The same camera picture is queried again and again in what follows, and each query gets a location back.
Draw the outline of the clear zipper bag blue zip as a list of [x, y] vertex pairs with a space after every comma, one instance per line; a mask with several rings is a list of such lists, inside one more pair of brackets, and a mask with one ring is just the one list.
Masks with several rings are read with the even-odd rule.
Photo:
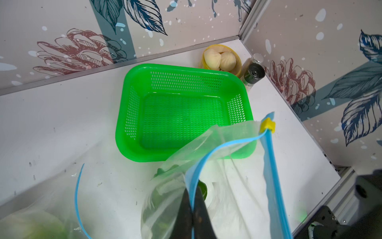
[[140, 239], [147, 172], [108, 141], [1, 206], [1, 219], [39, 210], [57, 217], [68, 239]]

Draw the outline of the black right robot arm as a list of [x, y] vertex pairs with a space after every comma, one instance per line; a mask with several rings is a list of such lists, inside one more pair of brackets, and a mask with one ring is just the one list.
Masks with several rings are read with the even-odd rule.
[[380, 239], [382, 171], [346, 172], [292, 235], [295, 239]]

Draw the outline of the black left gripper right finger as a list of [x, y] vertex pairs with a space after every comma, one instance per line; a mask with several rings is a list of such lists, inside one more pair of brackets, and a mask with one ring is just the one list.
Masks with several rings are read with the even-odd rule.
[[197, 187], [193, 211], [194, 239], [216, 239], [200, 187]]

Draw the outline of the chinese cabbage front dark leaves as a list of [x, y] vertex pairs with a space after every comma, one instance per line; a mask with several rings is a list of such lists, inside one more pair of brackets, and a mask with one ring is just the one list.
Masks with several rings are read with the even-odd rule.
[[39, 210], [13, 213], [1, 219], [2, 239], [67, 239], [64, 224], [55, 216]]

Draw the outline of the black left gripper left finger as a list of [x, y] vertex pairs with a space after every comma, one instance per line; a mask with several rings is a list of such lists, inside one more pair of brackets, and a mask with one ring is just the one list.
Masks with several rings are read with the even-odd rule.
[[177, 218], [170, 235], [170, 239], [191, 239], [193, 231], [193, 211], [191, 209], [189, 193], [184, 190]]

